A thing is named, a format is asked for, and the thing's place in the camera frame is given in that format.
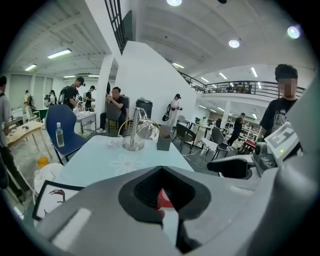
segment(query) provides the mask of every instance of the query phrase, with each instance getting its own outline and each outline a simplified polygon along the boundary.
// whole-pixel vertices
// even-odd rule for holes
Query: floor
[[[15,146],[14,148],[11,149],[12,155],[14,157],[14,162],[16,164],[16,166],[19,168],[19,170],[21,171],[21,173],[23,174],[23,176],[25,177],[25,179],[28,181],[29,184],[31,184],[33,186],[33,179],[34,179],[34,172],[38,169],[38,159],[40,157],[47,157],[49,159],[50,163],[59,163],[58,158],[56,157],[56,154],[54,153],[54,150],[51,146],[50,143],[50,138],[49,135],[47,133],[46,130],[42,131],[46,144],[49,147],[49,151],[52,155],[52,159],[50,159],[46,148],[41,140],[41,137],[39,135],[35,136],[35,140],[37,141],[38,147],[39,147],[39,151],[37,150],[36,144],[33,141],[33,139],[29,139],[28,141],[24,141],[20,144],[18,144],[17,146]],[[115,129],[110,129],[110,133],[106,132],[106,133],[98,133],[99,135],[102,136],[111,136],[111,137],[116,137],[118,135],[118,131]],[[97,135],[97,133],[92,133],[91,135],[88,136],[88,139],[90,139],[91,137]],[[173,144],[174,146],[179,150],[180,149],[180,143],[181,141],[176,139]],[[182,148],[181,148],[181,154],[182,155],[187,155],[189,154],[190,151],[190,146],[187,144],[183,144]],[[202,165],[203,159],[201,157],[199,157],[200,152],[197,152],[197,155],[190,155],[189,159],[192,160],[194,163],[198,164],[199,166]],[[218,158],[223,158],[225,153],[222,153],[218,156]],[[228,156],[234,156],[236,154],[236,150],[230,151],[227,154]],[[213,157],[213,153],[209,153],[205,160],[206,161],[211,161]],[[189,165],[192,167],[192,169],[195,172],[198,173],[203,173],[203,174],[208,174],[208,175],[213,175],[213,176],[218,176],[218,174],[216,172],[213,171],[209,171],[207,169],[207,163],[204,162],[203,163],[203,167],[198,167],[197,165],[195,165],[193,162],[191,162],[190,160],[186,159],[186,161],[189,163]],[[62,158],[63,163],[65,164],[67,161],[65,158]],[[27,199],[26,201],[23,203],[23,206],[17,201],[17,199],[13,196],[12,193],[6,193],[8,195],[8,201],[11,204],[12,208],[15,208],[18,215],[22,215],[24,216],[24,220],[23,222],[25,223],[26,226],[33,228],[33,220],[31,218],[32,215],[32,211],[34,208],[34,204],[33,204],[33,200],[32,200],[32,195],[29,193],[27,194]]]

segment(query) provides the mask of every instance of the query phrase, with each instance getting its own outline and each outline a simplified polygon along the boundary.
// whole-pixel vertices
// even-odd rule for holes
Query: ceiling light
[[[182,3],[182,0],[166,0],[166,1],[171,6],[179,6]]]
[[[238,48],[240,46],[240,43],[237,40],[231,40],[229,41],[229,46],[232,48]]]
[[[48,58],[49,59],[53,59],[53,58],[59,57],[61,55],[70,54],[70,53],[71,53],[71,50],[70,49],[66,49],[66,50],[57,52],[55,54],[52,54],[52,55],[48,56]]]
[[[227,78],[224,74],[222,74],[221,72],[219,73],[219,75],[222,76],[225,80],[228,79],[228,78]]]
[[[298,37],[300,37],[300,32],[295,26],[289,27],[287,30],[287,33],[288,33],[289,37],[291,37],[293,39],[297,39]]]
[[[180,64],[178,63],[172,63],[173,66],[175,66],[176,68],[181,68],[181,69],[184,69],[185,67],[184,66],[181,66]]]
[[[252,72],[253,72],[254,76],[257,78],[257,77],[258,77],[258,75],[257,75],[257,72],[256,72],[255,68],[254,68],[254,67],[252,67],[252,68],[251,68],[251,70],[252,70]]]
[[[204,77],[201,77],[201,79],[206,81],[207,83],[209,83],[209,81],[207,79],[205,79]]]
[[[32,70],[33,68],[35,68],[37,65],[36,64],[32,64],[31,66],[28,66],[25,71],[30,71]]]

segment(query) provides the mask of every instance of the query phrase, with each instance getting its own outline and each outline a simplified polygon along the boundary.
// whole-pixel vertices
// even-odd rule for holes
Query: sneaker
[[[97,133],[97,134],[104,134],[104,133],[106,133],[106,132],[107,132],[107,131],[104,130],[104,129],[102,129],[102,128],[96,130],[96,133]]]

